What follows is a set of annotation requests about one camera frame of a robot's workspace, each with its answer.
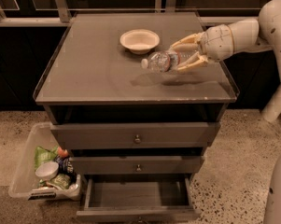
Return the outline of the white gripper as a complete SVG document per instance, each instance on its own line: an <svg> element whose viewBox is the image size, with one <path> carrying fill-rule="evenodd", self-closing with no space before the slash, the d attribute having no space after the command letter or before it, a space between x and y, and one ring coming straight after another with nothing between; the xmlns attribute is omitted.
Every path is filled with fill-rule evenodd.
<svg viewBox="0 0 281 224"><path fill-rule="evenodd" d="M189 55L181 53L181 62L176 67L180 73L206 65L209 60L222 61L233 55L232 31L227 25L219 25L207 29L205 32L188 35L170 46L172 50L197 49L199 51Z"/></svg>

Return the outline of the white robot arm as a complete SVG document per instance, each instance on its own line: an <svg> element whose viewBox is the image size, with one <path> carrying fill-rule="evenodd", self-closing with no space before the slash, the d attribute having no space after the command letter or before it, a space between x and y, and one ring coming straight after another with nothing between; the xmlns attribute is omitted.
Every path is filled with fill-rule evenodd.
<svg viewBox="0 0 281 224"><path fill-rule="evenodd" d="M272 0L264 5L256 19L211 27L176 41L170 49L194 52L177 67L179 72L223 61L240 52L271 50L276 59L281 82L281 0ZM262 110L262 117L273 122L280 114L281 85ZM274 165L263 224L281 224L281 155Z"/></svg>

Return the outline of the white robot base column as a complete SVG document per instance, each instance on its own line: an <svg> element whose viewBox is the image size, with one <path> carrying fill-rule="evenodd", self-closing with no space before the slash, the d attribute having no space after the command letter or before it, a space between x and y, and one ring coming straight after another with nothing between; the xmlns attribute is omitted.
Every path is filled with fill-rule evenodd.
<svg viewBox="0 0 281 224"><path fill-rule="evenodd" d="M281 114L281 86L278 86L267 105L262 109L261 115L268 122L274 122Z"/></svg>

